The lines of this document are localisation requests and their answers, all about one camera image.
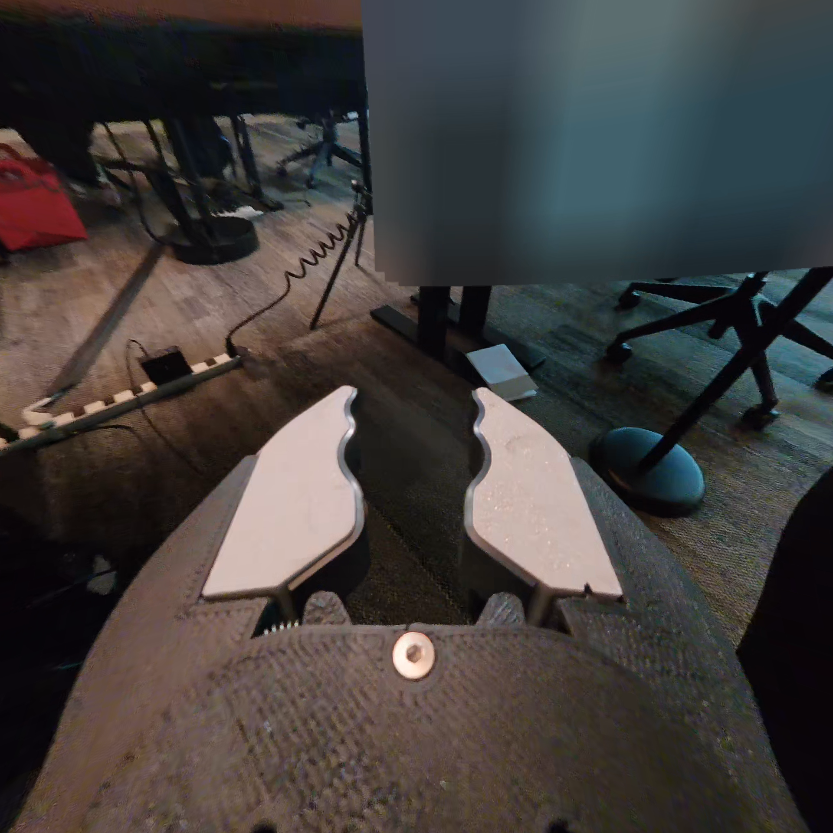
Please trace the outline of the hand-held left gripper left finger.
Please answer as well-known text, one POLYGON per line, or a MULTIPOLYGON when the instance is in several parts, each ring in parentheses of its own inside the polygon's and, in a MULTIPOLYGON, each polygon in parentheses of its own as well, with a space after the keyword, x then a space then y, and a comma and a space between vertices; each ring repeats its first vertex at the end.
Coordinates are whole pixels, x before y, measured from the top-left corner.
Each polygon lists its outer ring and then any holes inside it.
POLYGON ((291 594, 361 535, 365 502, 348 464, 358 390, 344 385, 287 422, 256 461, 203 585, 205 600, 291 594))

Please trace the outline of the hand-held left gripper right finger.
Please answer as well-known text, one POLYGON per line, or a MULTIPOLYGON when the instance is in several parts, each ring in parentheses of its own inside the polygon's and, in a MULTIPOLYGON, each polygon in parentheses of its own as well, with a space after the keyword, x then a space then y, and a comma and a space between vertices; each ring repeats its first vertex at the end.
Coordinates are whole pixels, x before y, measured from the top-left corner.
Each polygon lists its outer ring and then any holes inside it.
POLYGON ((466 488, 467 539, 539 597, 622 598, 568 452, 488 388, 474 390, 472 399, 483 460, 466 488))

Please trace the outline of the folded white paper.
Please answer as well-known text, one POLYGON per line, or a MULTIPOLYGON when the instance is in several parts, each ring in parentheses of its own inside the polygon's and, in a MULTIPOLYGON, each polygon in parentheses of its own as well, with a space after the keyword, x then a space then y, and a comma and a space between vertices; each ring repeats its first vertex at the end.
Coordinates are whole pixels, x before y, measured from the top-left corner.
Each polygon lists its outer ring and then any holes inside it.
POLYGON ((536 382, 505 344, 469 351, 465 358, 484 385, 504 401, 536 396, 536 382))

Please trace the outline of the black power adapter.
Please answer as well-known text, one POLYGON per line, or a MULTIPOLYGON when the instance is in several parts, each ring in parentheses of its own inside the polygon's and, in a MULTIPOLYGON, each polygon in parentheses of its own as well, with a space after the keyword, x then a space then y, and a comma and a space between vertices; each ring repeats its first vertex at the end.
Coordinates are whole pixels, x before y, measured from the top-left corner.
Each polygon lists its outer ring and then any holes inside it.
POLYGON ((190 376, 193 374, 182 349, 178 346, 169 346, 157 351, 150 351, 139 341, 129 339, 126 344, 127 358, 130 360, 132 353, 137 351, 136 363, 144 372, 145 376, 156 386, 165 385, 190 376))

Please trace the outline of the white power strip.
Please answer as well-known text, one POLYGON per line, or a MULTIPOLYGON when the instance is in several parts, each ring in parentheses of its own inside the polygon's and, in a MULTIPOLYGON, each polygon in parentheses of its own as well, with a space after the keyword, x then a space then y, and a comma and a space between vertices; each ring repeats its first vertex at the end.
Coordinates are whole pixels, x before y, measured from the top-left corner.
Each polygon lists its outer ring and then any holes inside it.
POLYGON ((61 443, 79 433, 113 422, 116 418, 132 411, 138 411, 158 401, 190 391, 239 368, 242 362, 242 356, 230 357, 223 353, 192 365, 192 372, 179 379, 159 386, 151 381, 145 381, 137 387, 121 390, 106 400, 88 403, 81 410, 51 416, 45 423, 20 429, 16 432, 16 439, 13 441, 2 438, 1 455, 8 456, 12 453, 61 443))

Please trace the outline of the black tripod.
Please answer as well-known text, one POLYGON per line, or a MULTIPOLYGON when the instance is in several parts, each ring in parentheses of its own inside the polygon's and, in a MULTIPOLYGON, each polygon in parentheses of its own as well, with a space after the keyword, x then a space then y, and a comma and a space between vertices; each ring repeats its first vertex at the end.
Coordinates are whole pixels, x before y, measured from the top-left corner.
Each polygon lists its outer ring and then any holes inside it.
POLYGON ((358 180, 351 181, 351 191, 353 199, 351 209, 346 214, 346 224, 337 224, 337 230, 333 233, 328 232, 326 240, 321 241, 319 245, 321 254, 318 255, 318 261, 326 259, 331 253, 335 253, 337 258, 310 321, 310 331, 315 331, 318 328, 331 292, 350 252, 354 254, 354 265, 359 266, 367 221, 372 216, 373 211, 372 194, 366 185, 358 180))

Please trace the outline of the red bag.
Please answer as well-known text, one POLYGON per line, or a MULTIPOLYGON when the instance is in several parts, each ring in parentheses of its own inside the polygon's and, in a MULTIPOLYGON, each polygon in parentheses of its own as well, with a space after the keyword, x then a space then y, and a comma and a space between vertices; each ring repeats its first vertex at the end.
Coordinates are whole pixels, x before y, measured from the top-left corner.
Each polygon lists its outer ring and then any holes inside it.
POLYGON ((89 235, 55 168, 1 145, 1 244, 6 253, 84 242, 89 235))

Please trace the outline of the brown desk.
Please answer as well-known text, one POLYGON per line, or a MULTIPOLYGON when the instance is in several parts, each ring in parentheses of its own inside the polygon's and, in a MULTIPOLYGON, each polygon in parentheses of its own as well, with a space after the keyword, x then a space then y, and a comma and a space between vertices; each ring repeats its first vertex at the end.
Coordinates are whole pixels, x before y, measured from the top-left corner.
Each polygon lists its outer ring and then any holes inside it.
POLYGON ((216 118, 357 114, 370 185, 360 2, 2 2, 2 129, 97 182, 97 124, 161 121, 196 200, 233 165, 216 118))

